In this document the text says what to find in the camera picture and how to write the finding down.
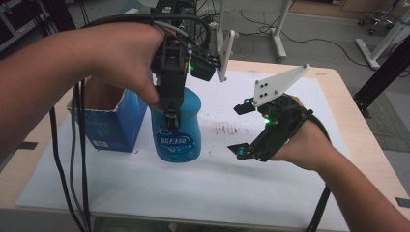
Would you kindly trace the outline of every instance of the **gray carpet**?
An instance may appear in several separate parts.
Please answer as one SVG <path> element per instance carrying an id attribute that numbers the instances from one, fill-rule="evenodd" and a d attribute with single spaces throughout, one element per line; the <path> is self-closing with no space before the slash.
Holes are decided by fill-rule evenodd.
<path id="1" fill-rule="evenodd" d="M 347 87 L 352 94 L 360 89 Z M 383 150 L 410 152 L 410 132 L 395 112 L 385 93 L 382 93 L 371 106 L 371 114 L 366 122 Z"/>

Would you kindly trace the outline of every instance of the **tabletop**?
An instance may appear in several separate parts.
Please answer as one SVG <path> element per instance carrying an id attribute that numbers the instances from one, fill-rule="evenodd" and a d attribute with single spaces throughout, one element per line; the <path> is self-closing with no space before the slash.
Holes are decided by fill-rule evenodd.
<path id="1" fill-rule="evenodd" d="M 230 61 L 228 66 L 231 71 L 259 73 L 281 73 L 292 68 L 292 66 L 240 61 Z M 407 194 L 338 73 L 329 69 L 311 68 L 304 76 L 312 77 L 319 82 L 351 160 L 397 206 L 395 198 L 406 198 Z M 58 124 L 61 124 L 67 115 L 66 105 L 69 99 L 70 93 L 56 105 Z M 25 139 L 38 142 L 37 148 L 34 151 L 18 150 L 0 173 L 0 209 L 23 210 L 17 207 L 15 202 L 32 176 L 50 139 L 49 131 L 49 120 L 46 116 Z M 410 218 L 408 209 L 400 207 L 398 209 Z"/>

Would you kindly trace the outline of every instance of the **hand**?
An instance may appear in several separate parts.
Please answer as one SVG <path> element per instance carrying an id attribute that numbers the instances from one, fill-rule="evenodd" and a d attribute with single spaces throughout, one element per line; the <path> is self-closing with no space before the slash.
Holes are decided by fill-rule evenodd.
<path id="1" fill-rule="evenodd" d="M 298 98 L 291 97 L 302 105 Z M 271 160 L 285 160 L 307 170 L 319 171 L 335 150 L 323 132 L 307 120 Z"/>
<path id="2" fill-rule="evenodd" d="M 140 23 L 112 23 L 80 29 L 89 63 L 87 72 L 116 87 L 130 89 L 150 105 L 159 95 L 150 78 L 150 65 L 161 45 L 162 29 Z"/>

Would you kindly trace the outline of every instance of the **wire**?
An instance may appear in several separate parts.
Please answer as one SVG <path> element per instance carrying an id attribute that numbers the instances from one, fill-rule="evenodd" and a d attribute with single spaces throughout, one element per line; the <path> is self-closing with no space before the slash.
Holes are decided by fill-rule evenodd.
<path id="1" fill-rule="evenodd" d="M 331 138 L 328 132 L 326 131 L 325 126 L 323 126 L 322 122 L 320 122 L 320 120 L 312 114 L 308 116 L 308 119 L 311 120 L 311 122 L 313 122 L 314 124 L 316 124 L 316 126 L 319 127 L 319 129 L 323 132 L 323 134 L 326 136 L 329 142 L 332 143 Z M 317 230 L 320 220 L 322 219 L 323 213 L 325 212 L 326 205 L 327 205 L 330 194 L 331 194 L 331 190 L 329 189 L 328 186 L 325 186 L 325 188 L 323 189 L 322 195 L 320 196 L 319 201 L 317 202 L 316 209 L 314 210 L 313 217 L 310 221 L 310 225 L 305 230 L 306 232 L 314 232 Z"/>
<path id="2" fill-rule="evenodd" d="M 176 32 L 176 33 L 178 33 L 178 34 L 180 34 L 181 36 L 183 36 L 183 37 L 185 37 L 185 38 L 187 38 L 187 37 L 189 36 L 187 32 L 185 32 L 185 31 L 179 29 L 178 27 L 173 26 L 173 25 L 171 25 L 171 24 L 169 24 L 169 23 L 165 23 L 165 22 L 161 22 L 161 21 L 154 21 L 154 24 L 156 24 L 157 26 L 161 27 L 162 29 L 163 29 L 163 28 L 166 28 L 166 29 L 172 30 L 172 31 L 174 31 L 174 32 Z"/>
<path id="3" fill-rule="evenodd" d="M 201 8 L 208 2 L 208 0 L 205 0 L 204 3 L 197 9 L 197 11 L 201 10 Z"/>
<path id="4" fill-rule="evenodd" d="M 206 36 L 205 40 L 202 43 L 202 47 L 205 49 L 209 48 L 211 41 L 211 29 L 206 21 L 201 19 L 196 15 L 178 15 L 178 14 L 120 14 L 113 15 L 104 18 L 97 19 L 84 25 L 82 28 L 88 28 L 92 26 L 102 25 L 106 23 L 115 23 L 115 22 L 140 22 L 140 23 L 154 23 L 157 20 L 193 20 L 199 22 L 205 29 Z"/>
<path id="5" fill-rule="evenodd" d="M 90 221 L 90 208 L 88 201 L 88 185 L 87 185 L 87 168 L 85 161 L 85 121 L 84 121 L 84 98 L 85 98 L 85 81 L 81 80 L 79 98 L 77 101 L 77 114 L 78 114 L 78 125 L 79 125 L 79 140 L 81 147 L 81 160 L 82 160 L 82 204 L 84 207 L 84 216 L 86 219 L 86 224 L 88 225 L 88 231 L 91 231 L 91 221 Z"/>
<path id="6" fill-rule="evenodd" d="M 71 188 L 71 193 L 73 196 L 73 200 L 75 203 L 75 206 L 81 216 L 82 223 L 84 226 L 87 227 L 87 222 L 85 219 L 84 212 L 78 202 L 78 198 L 75 193 L 75 188 L 74 188 L 74 181 L 73 181 L 73 166 L 74 166 L 74 155 L 75 155 L 75 142 L 76 142 L 76 129 L 75 129 L 75 108 L 76 108 L 76 98 L 79 95 L 79 87 L 78 84 L 75 84 L 74 89 L 73 89 L 73 97 L 72 97 L 72 105 L 70 109 L 70 113 L 72 114 L 72 154 L 71 154 L 71 159 L 70 159 L 70 188 Z"/>
<path id="7" fill-rule="evenodd" d="M 51 124 L 51 137 L 52 137 L 52 148 L 53 148 L 53 153 L 54 153 L 54 160 L 55 160 L 55 164 L 57 166 L 58 172 L 60 174 L 61 185 L 63 186 L 63 192 L 67 199 L 67 206 L 69 207 L 70 214 L 72 215 L 80 231 L 85 232 L 86 230 L 84 229 L 84 227 L 81 225 L 80 221 L 78 220 L 78 217 L 76 216 L 74 212 L 72 202 L 70 201 L 70 195 L 69 195 L 69 190 L 67 188 L 66 176 L 64 174 L 64 169 L 63 169 L 63 166 L 61 165 L 60 156 L 58 153 L 57 123 L 56 123 L 54 107 L 52 107 L 52 109 L 49 111 L 49 116 L 50 116 L 50 124 Z"/>
<path id="8" fill-rule="evenodd" d="M 339 44 L 337 44 L 337 43 L 335 43 L 335 42 L 331 42 L 331 41 L 323 40 L 323 39 L 309 39 L 309 40 L 306 40 L 306 41 L 296 41 L 296 40 L 293 40 L 292 38 L 290 38 L 288 35 L 286 35 L 283 31 L 281 31 L 281 33 L 282 33 L 287 39 L 289 39 L 289 41 L 294 42 L 294 43 L 301 43 L 301 44 L 302 44 L 302 43 L 308 43 L 308 42 L 313 42 L 313 41 L 319 41 L 319 42 L 326 42 L 326 43 L 329 43 L 329 44 L 333 44 L 333 45 L 337 46 L 338 48 L 340 48 L 340 49 L 344 52 L 344 54 L 346 55 L 347 59 L 349 59 L 349 60 L 350 60 L 351 62 L 353 62 L 354 64 L 359 65 L 359 66 L 368 67 L 368 65 L 364 65 L 364 64 L 358 63 L 358 62 L 354 61 L 352 58 L 350 58 L 349 54 L 347 54 L 347 51 L 346 51 L 341 45 L 339 45 Z"/>
<path id="9" fill-rule="evenodd" d="M 296 0 L 293 1 L 292 5 L 290 5 L 290 7 L 288 8 L 288 11 L 293 7 L 293 5 L 296 3 Z M 253 23 L 257 23 L 257 24 L 261 24 L 262 26 L 259 27 L 259 32 L 255 32 L 255 33 L 240 33 L 241 35 L 245 35 L 245 36 L 250 36 L 250 35 L 260 35 L 260 34 L 268 34 L 267 32 L 272 29 L 275 28 L 274 24 L 279 20 L 279 16 L 277 17 L 277 19 L 274 20 L 274 22 L 272 22 L 271 24 L 267 24 L 265 22 L 265 12 L 263 12 L 263 22 L 259 22 L 259 21 L 255 21 L 252 19 L 249 19 L 247 17 L 244 16 L 244 12 L 241 11 L 241 17 L 249 22 L 253 22 Z"/>

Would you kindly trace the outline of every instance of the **blue bottle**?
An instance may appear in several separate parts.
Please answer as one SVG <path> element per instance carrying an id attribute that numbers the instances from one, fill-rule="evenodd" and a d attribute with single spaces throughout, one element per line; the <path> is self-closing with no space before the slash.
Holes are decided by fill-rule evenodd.
<path id="1" fill-rule="evenodd" d="M 198 158 L 201 151 L 201 133 L 197 114 L 200 108 L 200 98 L 185 88 L 184 103 L 180 109 L 181 127 L 176 131 L 169 131 L 166 128 L 163 112 L 151 108 L 155 147 L 162 160 L 187 162 Z"/>

